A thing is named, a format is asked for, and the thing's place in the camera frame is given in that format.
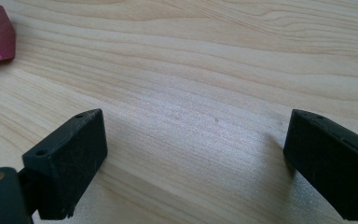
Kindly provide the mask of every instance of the light wood surface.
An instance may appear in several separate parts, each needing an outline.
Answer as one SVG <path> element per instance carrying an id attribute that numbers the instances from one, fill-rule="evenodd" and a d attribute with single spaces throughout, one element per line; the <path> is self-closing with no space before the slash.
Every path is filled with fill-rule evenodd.
<path id="1" fill-rule="evenodd" d="M 101 108 L 108 158 L 64 221 L 343 223 L 282 155 L 293 108 L 358 133 L 358 1 L 0 1 L 0 166 Z"/>

